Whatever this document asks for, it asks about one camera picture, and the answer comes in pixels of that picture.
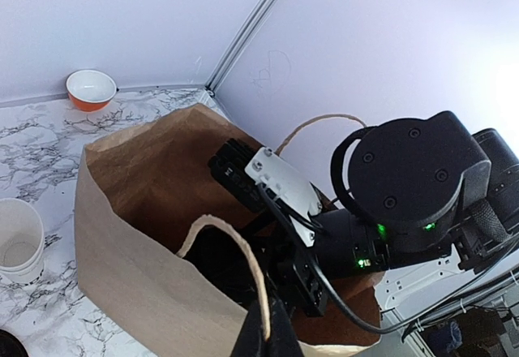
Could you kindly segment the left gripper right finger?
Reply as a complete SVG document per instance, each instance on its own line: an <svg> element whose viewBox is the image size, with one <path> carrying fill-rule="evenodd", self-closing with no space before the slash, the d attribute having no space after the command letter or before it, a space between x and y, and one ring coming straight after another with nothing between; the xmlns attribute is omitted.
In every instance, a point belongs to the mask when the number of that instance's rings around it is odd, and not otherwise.
<svg viewBox="0 0 519 357"><path fill-rule="evenodd" d="M268 357L303 357L302 348L283 302L278 298L272 298L269 308L271 333L266 341L265 355Z"/></svg>

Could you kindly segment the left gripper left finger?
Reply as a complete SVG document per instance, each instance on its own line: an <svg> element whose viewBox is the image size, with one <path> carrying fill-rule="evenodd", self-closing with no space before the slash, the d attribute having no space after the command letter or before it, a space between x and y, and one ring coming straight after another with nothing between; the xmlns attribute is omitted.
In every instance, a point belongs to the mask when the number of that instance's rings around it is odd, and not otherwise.
<svg viewBox="0 0 519 357"><path fill-rule="evenodd" d="M264 335L260 305L254 302L248 310L234 343L231 357L260 357L264 353Z"/></svg>

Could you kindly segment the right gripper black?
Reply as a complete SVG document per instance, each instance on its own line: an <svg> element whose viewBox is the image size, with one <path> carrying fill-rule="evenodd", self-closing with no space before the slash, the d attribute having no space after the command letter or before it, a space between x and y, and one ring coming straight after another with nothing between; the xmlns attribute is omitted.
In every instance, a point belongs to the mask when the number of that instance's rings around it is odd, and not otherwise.
<svg viewBox="0 0 519 357"><path fill-rule="evenodd" d="M330 166L341 209L318 216L324 233L312 262L295 254L279 268L279 290L290 308L322 316L328 293L322 278L337 280L421 263L430 271L389 281L384 309L457 272L490 265L493 210L493 132L470 134L455 114L403 118L354 132L335 149Z"/></svg>

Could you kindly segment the brown paper bag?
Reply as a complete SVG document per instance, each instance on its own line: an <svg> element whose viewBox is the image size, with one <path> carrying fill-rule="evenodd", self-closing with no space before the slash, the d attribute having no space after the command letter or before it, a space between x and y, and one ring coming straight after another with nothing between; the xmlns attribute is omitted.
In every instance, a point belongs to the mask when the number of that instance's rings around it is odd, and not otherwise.
<svg viewBox="0 0 519 357"><path fill-rule="evenodd" d="M202 104L85 145L75 193L79 288L159 356L228 356L247 310L178 255L203 215L241 230L255 214L209 159L247 133Z"/></svg>

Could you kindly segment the black plastic cup lid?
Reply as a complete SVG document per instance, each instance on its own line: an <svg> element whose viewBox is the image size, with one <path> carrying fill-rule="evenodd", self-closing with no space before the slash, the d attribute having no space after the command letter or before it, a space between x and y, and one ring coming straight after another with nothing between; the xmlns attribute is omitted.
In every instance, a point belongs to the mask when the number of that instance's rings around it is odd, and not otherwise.
<svg viewBox="0 0 519 357"><path fill-rule="evenodd" d="M247 259L223 231L213 226L201 230L184 259L241 307L248 309L256 301L257 289Z"/></svg>

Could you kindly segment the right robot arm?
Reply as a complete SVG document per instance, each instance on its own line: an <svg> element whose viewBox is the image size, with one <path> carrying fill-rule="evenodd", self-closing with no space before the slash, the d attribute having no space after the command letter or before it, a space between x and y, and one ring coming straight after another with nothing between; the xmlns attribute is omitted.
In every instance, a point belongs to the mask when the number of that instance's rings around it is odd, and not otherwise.
<svg viewBox="0 0 519 357"><path fill-rule="evenodd" d="M332 187L341 207L325 211L309 180L282 163L279 200L302 243L293 270L302 311L329 304L361 329L332 283L438 260L456 252L463 270L481 272L514 243L518 160L500 135L471 134L456 115L401 118L364 127L334 150Z"/></svg>

